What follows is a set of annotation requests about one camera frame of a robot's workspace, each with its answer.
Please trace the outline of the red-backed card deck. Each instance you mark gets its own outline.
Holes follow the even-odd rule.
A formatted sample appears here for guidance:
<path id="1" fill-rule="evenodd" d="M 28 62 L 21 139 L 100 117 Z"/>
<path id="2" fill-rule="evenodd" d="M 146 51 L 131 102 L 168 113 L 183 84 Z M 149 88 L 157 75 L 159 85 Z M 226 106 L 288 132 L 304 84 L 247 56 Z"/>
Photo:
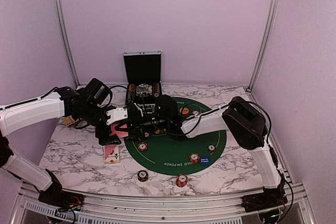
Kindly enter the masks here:
<path id="1" fill-rule="evenodd" d="M 122 123 L 118 123 L 115 122 L 113 124 L 111 124 L 111 133 L 110 133 L 110 137 L 118 137 L 118 138 L 124 138 L 124 137 L 128 137 L 128 131 L 127 131 L 128 127 L 127 124 L 122 124 Z"/>

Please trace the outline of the red 5 chips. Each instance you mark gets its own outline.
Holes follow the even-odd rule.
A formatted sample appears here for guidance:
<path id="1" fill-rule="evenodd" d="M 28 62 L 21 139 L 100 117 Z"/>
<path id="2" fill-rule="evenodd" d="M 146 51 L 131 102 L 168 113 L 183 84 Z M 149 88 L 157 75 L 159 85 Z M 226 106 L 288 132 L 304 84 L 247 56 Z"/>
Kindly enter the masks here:
<path id="1" fill-rule="evenodd" d="M 190 162 L 191 162 L 192 164 L 196 164 L 196 163 L 198 163 L 199 160 L 200 160 L 200 156 L 199 156 L 197 153 L 192 153 L 192 154 L 190 155 Z"/>
<path id="2" fill-rule="evenodd" d="M 198 110 L 194 110 L 194 111 L 192 112 L 192 115 L 193 115 L 193 116 L 199 116 L 199 115 L 200 115 L 200 111 L 198 111 Z"/>
<path id="3" fill-rule="evenodd" d="M 144 142 L 142 142 L 142 143 L 139 143 L 138 144 L 138 150 L 139 151 L 146 151 L 148 149 L 148 145 L 147 145 L 147 143 L 144 143 Z"/>

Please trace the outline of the dark 100 chip stack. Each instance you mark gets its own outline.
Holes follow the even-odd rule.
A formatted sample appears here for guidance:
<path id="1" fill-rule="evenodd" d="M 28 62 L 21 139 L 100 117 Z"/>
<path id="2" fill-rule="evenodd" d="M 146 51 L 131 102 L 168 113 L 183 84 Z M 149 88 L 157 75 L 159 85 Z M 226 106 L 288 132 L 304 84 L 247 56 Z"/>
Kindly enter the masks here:
<path id="1" fill-rule="evenodd" d="M 145 170 L 140 170 L 140 171 L 138 171 L 138 173 L 137 173 L 137 177 L 138 177 L 138 180 L 139 180 L 140 182 L 145 182 L 145 181 L 148 180 L 149 175 L 148 175 L 147 171 L 145 171 Z"/>

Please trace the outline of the orange round dealer button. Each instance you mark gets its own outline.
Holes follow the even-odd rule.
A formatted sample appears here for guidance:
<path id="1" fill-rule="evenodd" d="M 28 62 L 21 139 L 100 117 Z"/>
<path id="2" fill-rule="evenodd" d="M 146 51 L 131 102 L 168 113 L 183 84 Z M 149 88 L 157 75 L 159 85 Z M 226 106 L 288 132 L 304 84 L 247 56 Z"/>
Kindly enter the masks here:
<path id="1" fill-rule="evenodd" d="M 187 107 L 180 108 L 180 113 L 181 113 L 182 115 L 188 115 L 189 112 L 190 112 L 190 110 L 189 110 L 189 108 L 187 108 Z"/>

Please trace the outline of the red 5 chips top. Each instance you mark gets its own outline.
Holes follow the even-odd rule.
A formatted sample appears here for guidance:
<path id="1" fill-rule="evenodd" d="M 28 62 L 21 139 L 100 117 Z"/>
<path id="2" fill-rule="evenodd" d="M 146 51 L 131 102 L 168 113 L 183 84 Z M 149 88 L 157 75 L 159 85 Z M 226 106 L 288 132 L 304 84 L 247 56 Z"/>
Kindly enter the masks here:
<path id="1" fill-rule="evenodd" d="M 199 115 L 200 115 L 200 111 L 198 111 L 198 110 L 194 110 L 194 111 L 192 112 L 192 115 L 193 115 L 193 116 L 199 116 Z"/>

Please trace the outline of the red 5 chip stack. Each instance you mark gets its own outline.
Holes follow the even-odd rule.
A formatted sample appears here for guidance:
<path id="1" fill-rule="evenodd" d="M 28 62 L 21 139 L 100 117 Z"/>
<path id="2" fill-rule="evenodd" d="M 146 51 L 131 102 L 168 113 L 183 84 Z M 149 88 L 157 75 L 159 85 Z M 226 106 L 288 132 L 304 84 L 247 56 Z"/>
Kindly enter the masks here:
<path id="1" fill-rule="evenodd" d="M 177 179 L 176 179 L 176 185 L 178 187 L 184 187 L 188 182 L 188 177 L 185 174 L 180 174 L 178 175 Z"/>

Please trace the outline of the blue small blind button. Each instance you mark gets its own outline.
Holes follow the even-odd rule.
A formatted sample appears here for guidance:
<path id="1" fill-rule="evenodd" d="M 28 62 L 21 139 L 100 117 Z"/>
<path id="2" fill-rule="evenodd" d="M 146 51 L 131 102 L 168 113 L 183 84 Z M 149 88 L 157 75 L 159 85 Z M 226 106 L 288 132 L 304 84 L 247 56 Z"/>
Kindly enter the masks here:
<path id="1" fill-rule="evenodd" d="M 209 156 L 201 156 L 198 163 L 202 166 L 208 166 L 211 163 L 211 159 Z"/>

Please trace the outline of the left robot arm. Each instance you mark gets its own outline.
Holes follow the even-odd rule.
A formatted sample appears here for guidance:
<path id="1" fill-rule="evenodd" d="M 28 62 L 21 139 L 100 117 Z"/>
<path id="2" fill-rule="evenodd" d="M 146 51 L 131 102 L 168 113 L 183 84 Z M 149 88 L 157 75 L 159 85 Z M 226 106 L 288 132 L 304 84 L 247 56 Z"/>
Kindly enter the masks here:
<path id="1" fill-rule="evenodd" d="M 62 117 L 83 119 L 94 126 L 101 145 L 116 143 L 111 137 L 111 124 L 128 117 L 126 108 L 102 106 L 112 91 L 98 79 L 81 89 L 53 88 L 47 94 L 1 107 L 1 168 L 35 186 L 40 196 L 61 206 L 67 195 L 52 172 L 44 170 L 17 154 L 9 146 L 7 136 L 27 126 Z"/>

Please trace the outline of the card deck box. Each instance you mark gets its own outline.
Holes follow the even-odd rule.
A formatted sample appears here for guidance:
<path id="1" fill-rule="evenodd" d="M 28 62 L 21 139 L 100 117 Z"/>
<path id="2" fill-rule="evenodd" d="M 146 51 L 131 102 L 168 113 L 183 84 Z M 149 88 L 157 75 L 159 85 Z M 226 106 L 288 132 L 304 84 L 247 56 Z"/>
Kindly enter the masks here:
<path id="1" fill-rule="evenodd" d="M 120 163 L 120 148 L 119 145 L 105 145 L 104 149 L 104 163 L 118 164 Z"/>

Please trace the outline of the brown purple chip row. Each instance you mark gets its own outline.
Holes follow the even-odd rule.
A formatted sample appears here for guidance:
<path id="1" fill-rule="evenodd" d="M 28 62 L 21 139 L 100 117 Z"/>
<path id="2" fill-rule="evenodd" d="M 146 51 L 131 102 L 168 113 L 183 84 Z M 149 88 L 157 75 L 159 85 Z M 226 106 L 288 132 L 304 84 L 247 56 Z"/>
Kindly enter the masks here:
<path id="1" fill-rule="evenodd" d="M 136 88 L 137 88 L 137 87 L 136 87 L 135 84 L 130 84 L 129 87 L 128 87 L 128 89 L 129 89 L 129 94 L 132 95 L 132 96 L 134 96 L 135 93 L 136 93 Z"/>

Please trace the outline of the blue card deck in case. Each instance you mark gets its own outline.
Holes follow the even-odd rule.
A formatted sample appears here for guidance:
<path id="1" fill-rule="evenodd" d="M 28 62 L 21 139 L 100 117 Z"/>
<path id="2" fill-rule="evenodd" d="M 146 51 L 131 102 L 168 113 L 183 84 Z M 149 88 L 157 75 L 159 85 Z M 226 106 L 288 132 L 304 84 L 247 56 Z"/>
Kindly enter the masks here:
<path id="1" fill-rule="evenodd" d="M 152 86 L 142 83 L 136 87 L 136 95 L 139 97 L 148 97 L 153 94 Z"/>

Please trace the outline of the dark brown chip row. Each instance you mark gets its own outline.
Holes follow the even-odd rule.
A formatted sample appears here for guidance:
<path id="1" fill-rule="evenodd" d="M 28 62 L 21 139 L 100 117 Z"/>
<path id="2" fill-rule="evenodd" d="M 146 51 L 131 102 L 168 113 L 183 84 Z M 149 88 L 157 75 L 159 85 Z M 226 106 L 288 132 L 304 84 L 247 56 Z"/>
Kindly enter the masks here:
<path id="1" fill-rule="evenodd" d="M 155 98 L 159 97 L 161 95 L 161 89 L 160 84 L 158 82 L 155 82 L 152 86 L 153 96 Z"/>

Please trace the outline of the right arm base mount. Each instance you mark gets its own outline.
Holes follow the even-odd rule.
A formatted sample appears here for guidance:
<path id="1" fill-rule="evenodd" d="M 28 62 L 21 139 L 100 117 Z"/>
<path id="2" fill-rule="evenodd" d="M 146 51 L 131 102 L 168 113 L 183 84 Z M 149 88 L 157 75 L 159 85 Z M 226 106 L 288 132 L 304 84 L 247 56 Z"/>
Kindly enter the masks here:
<path id="1" fill-rule="evenodd" d="M 284 205 L 288 202 L 286 196 L 267 195 L 264 193 L 246 195 L 242 197 L 241 206 L 245 212 L 264 210 Z"/>

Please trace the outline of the left aluminium frame post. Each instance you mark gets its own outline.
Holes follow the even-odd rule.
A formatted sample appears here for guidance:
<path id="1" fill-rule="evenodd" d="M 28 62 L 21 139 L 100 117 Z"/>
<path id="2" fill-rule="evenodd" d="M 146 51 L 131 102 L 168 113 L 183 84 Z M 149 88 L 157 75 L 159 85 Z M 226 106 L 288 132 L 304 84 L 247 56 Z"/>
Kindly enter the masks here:
<path id="1" fill-rule="evenodd" d="M 72 81 L 74 83 L 74 86 L 78 87 L 80 85 L 80 82 L 79 82 L 79 77 L 78 77 L 78 74 L 77 74 L 75 61 L 73 59 L 71 46 L 70 46 L 70 41 L 69 41 L 69 37 L 68 37 L 68 33 L 67 33 L 64 11 L 63 11 L 63 6 L 62 6 L 62 0 L 54 0 L 54 2 L 55 2 L 55 8 L 56 8 L 56 15 L 57 15 L 57 19 L 58 19 L 58 25 L 59 25 L 60 34 L 61 34 L 61 40 L 62 40 L 62 44 L 64 46 L 66 59 L 67 59 L 67 63 L 68 63 L 69 70 L 70 70 L 70 75 L 72 77 Z"/>

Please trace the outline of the right aluminium frame post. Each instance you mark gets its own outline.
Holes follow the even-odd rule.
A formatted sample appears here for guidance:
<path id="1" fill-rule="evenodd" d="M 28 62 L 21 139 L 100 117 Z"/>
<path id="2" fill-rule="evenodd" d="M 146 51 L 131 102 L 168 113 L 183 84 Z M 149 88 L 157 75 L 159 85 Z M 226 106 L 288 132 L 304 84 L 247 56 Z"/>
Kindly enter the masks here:
<path id="1" fill-rule="evenodd" d="M 269 4 L 269 9 L 268 9 L 268 14 L 267 14 L 267 19 L 266 19 L 266 24 L 265 24 L 265 29 L 264 33 L 262 36 L 261 44 L 258 50 L 258 55 L 256 59 L 256 63 L 250 78 L 249 85 L 246 89 L 247 92 L 252 92 L 256 86 L 258 77 L 260 75 L 261 69 L 262 69 L 262 64 L 266 55 L 267 51 L 267 46 L 269 42 L 269 38 L 271 35 L 272 28 L 274 26 L 275 18 L 276 18 L 276 13 L 278 9 L 278 3 L 279 0 L 270 0 Z"/>

